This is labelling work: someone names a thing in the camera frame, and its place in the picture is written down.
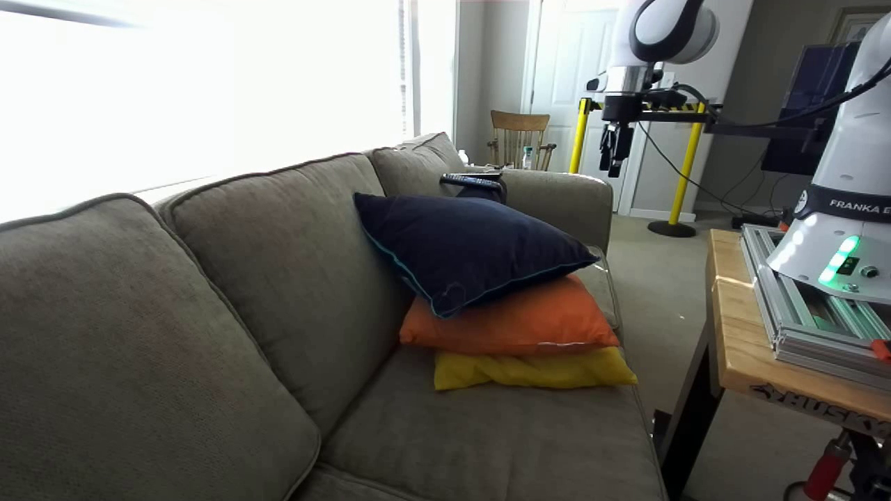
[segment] floor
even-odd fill
[[[700,224],[692,241],[653,235],[647,224],[614,220],[610,268],[645,402],[672,413],[706,323],[709,229],[731,224]],[[725,394],[685,498],[781,501],[837,434],[824,421]]]

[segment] yellow pillow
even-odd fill
[[[437,394],[480,385],[574,391],[638,385],[638,377],[626,364],[622,348],[600,348],[558,357],[465,357],[448,350],[437,353]]]

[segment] gray couch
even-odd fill
[[[352,196],[437,196],[448,138],[0,229],[0,498],[667,498],[632,387],[432,391]],[[610,188],[508,172],[608,254]],[[585,271],[615,318],[606,266]]]

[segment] wooden desk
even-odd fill
[[[674,413],[660,440],[672,498],[682,495],[725,391],[742,391],[860,434],[891,438],[890,394],[774,359],[743,259],[739,232],[710,232],[706,271],[709,325],[681,395],[681,413]]]

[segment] pillow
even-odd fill
[[[638,385],[622,348],[600,348],[562,357],[465,357],[437,353],[434,391],[462,391],[480,385],[581,391]]]
[[[593,266],[581,241],[497,202],[356,192],[354,203],[370,242],[441,318]]]
[[[568,353],[620,345],[585,285],[555,278],[508,299],[434,318],[420,299],[413,300],[400,338],[405,345],[480,357]]]

